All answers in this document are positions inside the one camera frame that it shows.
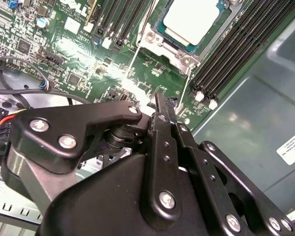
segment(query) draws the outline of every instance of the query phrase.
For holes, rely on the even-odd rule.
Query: silver screw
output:
[[[129,111],[131,111],[134,114],[137,114],[138,113],[138,110],[135,107],[129,107]]]
[[[208,149],[210,149],[211,151],[215,151],[215,147],[213,147],[212,144],[208,144],[207,147],[208,147]]]
[[[166,122],[166,120],[167,120],[166,117],[163,116],[163,115],[159,115],[158,117],[159,117],[162,121],[164,121],[164,122]]]
[[[291,228],[290,224],[285,219],[281,219],[281,222],[285,226],[285,228],[288,229],[288,231],[292,232],[292,228]]]
[[[155,39],[155,33],[153,33],[153,32],[147,33],[146,39],[148,41],[153,41]]]
[[[233,215],[227,215],[226,220],[232,230],[234,230],[235,232],[240,232],[239,221]]]
[[[42,119],[34,119],[29,123],[32,130],[37,132],[45,132],[49,129],[49,124]]]
[[[181,125],[180,128],[181,128],[182,131],[185,131],[185,132],[188,131],[188,129],[185,126],[183,126],[183,125]]]
[[[182,63],[184,63],[185,65],[189,65],[191,62],[191,59],[189,56],[186,56],[182,59]]]
[[[272,227],[277,230],[277,231],[281,231],[281,227],[279,225],[279,222],[276,221],[276,219],[274,219],[273,217],[269,218],[269,222],[272,225]]]
[[[77,141],[68,135],[63,135],[58,140],[61,147],[66,149],[72,149],[75,148],[77,145]]]
[[[161,192],[159,194],[159,201],[167,209],[173,209],[175,207],[174,197],[168,192]]]

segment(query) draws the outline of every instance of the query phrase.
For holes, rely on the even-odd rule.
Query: black cable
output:
[[[0,61],[2,61],[2,60],[19,60],[27,65],[30,65],[34,70],[37,71],[37,73],[40,75],[40,77],[49,84],[49,81],[48,81],[47,77],[43,74],[43,72],[41,72],[40,69],[38,69],[35,65],[30,63],[29,61],[22,59],[22,58],[9,57],[9,56],[0,57]]]
[[[68,100],[69,106],[72,106],[73,105],[72,99],[67,97],[67,100]]]
[[[90,102],[88,100],[86,100],[85,98],[81,98],[79,96],[73,95],[73,94],[69,94],[69,93],[65,93],[65,92],[61,92],[59,90],[56,89],[52,89],[51,91],[47,92],[45,90],[42,89],[19,89],[19,90],[5,90],[5,89],[0,89],[0,94],[3,95],[15,95],[15,94],[52,94],[52,95],[58,95],[58,96],[62,96],[62,97],[67,97],[67,98],[71,98],[73,100],[76,100],[78,102],[81,102],[83,104],[89,104]]]
[[[3,72],[0,70],[0,82],[5,87],[5,89],[13,89],[4,79]],[[20,94],[13,95],[23,106],[23,108],[28,109],[30,108],[29,102]]]

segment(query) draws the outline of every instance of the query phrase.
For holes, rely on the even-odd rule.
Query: motherboard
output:
[[[23,58],[54,88],[94,103],[132,101],[151,115],[148,103],[163,93],[192,130],[293,7],[295,0],[0,0],[0,56]],[[5,66],[40,78],[21,61]]]

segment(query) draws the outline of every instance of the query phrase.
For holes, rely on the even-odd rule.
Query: green circuit board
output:
[[[138,14],[139,17],[135,19],[127,40],[118,52],[113,50],[113,47],[107,49],[94,44],[94,35],[97,34],[99,26],[94,24],[92,29],[88,28],[87,18],[89,14],[96,12],[97,6],[102,6],[105,16],[115,1],[31,0],[27,6],[20,4],[16,8],[11,8],[10,1],[0,0],[0,56],[15,56],[28,60],[43,71],[55,88],[84,97],[90,102],[122,99],[138,103],[138,96],[144,94],[147,98],[152,98],[156,92],[161,92],[167,97],[179,98],[187,76],[172,66],[167,58],[158,57],[147,49],[141,49],[133,66],[128,70],[137,49],[139,24],[144,20],[151,1],[143,1],[144,6]],[[148,19],[151,25],[156,24],[169,1],[156,1],[157,5]],[[138,1],[130,2],[123,18],[125,24],[134,14]],[[241,3],[237,15],[242,13],[250,2],[251,0],[246,0]],[[202,39],[195,52],[196,56],[201,54],[232,13],[229,2],[225,1],[224,4],[224,1],[218,1],[217,4],[220,16]],[[111,22],[116,21],[121,11],[122,4],[119,4]],[[236,16],[233,17],[229,25],[236,21]],[[43,29],[38,27],[39,18],[47,19],[48,26]],[[50,66],[46,61],[48,53],[60,59],[61,65]],[[35,71],[22,62],[10,61],[6,66],[39,78]],[[191,77],[196,72],[197,68],[192,71]],[[210,112],[210,109],[188,96],[188,92],[189,88],[183,98],[182,106],[177,109],[177,117],[192,130]]]

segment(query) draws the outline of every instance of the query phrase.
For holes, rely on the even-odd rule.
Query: sticker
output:
[[[284,143],[276,152],[288,165],[295,163],[295,135]]]
[[[65,22],[64,28],[74,34],[79,32],[81,24],[72,18],[68,17],[67,21]]]

